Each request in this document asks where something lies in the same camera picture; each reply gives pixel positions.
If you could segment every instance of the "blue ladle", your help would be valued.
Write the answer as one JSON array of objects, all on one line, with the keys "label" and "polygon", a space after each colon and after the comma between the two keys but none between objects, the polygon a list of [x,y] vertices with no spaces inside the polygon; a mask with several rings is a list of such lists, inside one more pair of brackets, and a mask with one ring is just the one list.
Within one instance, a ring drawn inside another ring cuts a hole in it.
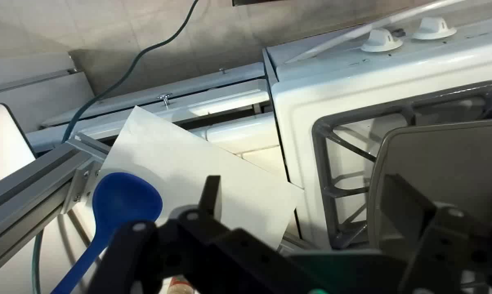
[{"label": "blue ladle", "polygon": [[93,195],[95,237],[53,293],[69,294],[80,283],[97,257],[110,245],[121,226],[138,221],[154,222],[160,213],[160,193],[147,182],[129,173],[111,173],[105,177]]}]

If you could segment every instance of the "white paper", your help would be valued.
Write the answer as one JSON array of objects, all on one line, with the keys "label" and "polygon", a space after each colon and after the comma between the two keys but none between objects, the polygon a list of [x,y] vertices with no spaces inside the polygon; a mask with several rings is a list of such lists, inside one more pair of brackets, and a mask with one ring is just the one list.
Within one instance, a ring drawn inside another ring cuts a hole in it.
[{"label": "white paper", "polygon": [[221,175],[223,224],[242,227],[278,249],[303,190],[152,113],[134,108],[102,175],[128,172],[154,185],[164,200],[157,224],[180,206],[196,204],[208,175]]}]

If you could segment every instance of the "black wire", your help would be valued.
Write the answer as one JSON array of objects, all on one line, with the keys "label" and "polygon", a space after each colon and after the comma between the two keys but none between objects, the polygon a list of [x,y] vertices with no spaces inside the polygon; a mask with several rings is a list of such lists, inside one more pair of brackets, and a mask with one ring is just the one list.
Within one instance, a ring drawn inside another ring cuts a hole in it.
[{"label": "black wire", "polygon": [[[185,26],[188,25],[188,22],[192,20],[193,17],[193,12],[198,5],[198,0],[193,0],[193,5],[187,15],[187,18],[183,20],[182,26],[177,30],[177,33],[174,36],[170,36],[169,39],[159,43],[159,44],[154,44],[154,46],[149,46],[146,49],[143,49],[133,61],[133,64],[129,66],[129,69],[126,71],[126,74],[116,82],[113,84],[110,88],[107,88],[105,92],[102,92],[100,95],[97,95],[93,100],[87,102],[74,116],[72,120],[69,121],[67,128],[66,128],[66,133],[62,136],[62,142],[69,141],[74,128],[77,126],[79,120],[82,118],[82,115],[90,108],[93,106],[97,102],[100,102],[102,98],[105,98],[107,95],[110,95],[113,90],[116,90],[120,85],[123,85],[129,75],[133,74],[134,67],[138,66],[138,62],[151,51],[157,49],[157,48],[162,48],[162,46],[167,46],[169,43],[175,41],[180,33],[185,30]],[[40,257],[41,257],[41,244],[43,244],[43,237],[44,237],[44,231],[41,231],[36,239],[35,239],[35,249],[33,249],[33,293],[35,294],[40,294],[41,293],[41,283],[40,283]]]}]

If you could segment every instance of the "ladle handle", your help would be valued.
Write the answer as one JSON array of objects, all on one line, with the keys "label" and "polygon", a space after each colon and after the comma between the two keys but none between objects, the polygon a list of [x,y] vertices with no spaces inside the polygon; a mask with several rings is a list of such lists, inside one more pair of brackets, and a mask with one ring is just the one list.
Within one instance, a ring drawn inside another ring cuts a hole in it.
[{"label": "ladle handle", "polygon": [[53,289],[54,294],[71,294],[72,289],[80,283],[87,270],[98,258],[105,245],[102,245],[100,239],[93,239],[93,242],[87,247],[80,260],[67,271],[64,280]]}]

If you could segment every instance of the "gray wall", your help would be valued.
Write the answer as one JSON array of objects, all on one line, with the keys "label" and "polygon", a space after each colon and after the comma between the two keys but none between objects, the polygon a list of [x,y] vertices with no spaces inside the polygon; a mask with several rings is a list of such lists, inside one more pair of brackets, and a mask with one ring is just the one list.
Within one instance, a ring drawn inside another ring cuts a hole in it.
[{"label": "gray wall", "polygon": [[[200,0],[188,30],[152,53],[131,92],[260,61],[260,49],[353,26],[419,0],[280,0],[231,7]],[[71,51],[103,90],[143,48],[169,38],[192,0],[0,0],[0,57]]]}]

